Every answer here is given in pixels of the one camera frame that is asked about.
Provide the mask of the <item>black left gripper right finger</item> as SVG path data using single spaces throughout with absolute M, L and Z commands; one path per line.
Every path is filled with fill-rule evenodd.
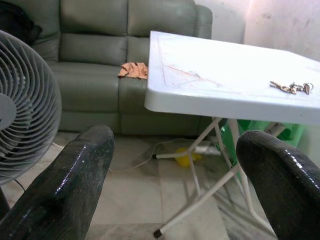
M 296 147 L 263 131 L 243 133 L 239 165 L 279 240 L 320 238 L 320 169 Z

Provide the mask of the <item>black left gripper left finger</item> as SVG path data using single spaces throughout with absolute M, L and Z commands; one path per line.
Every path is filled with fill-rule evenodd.
M 70 141 L 0 221 L 3 240 L 83 240 L 115 149 L 113 131 L 88 127 Z

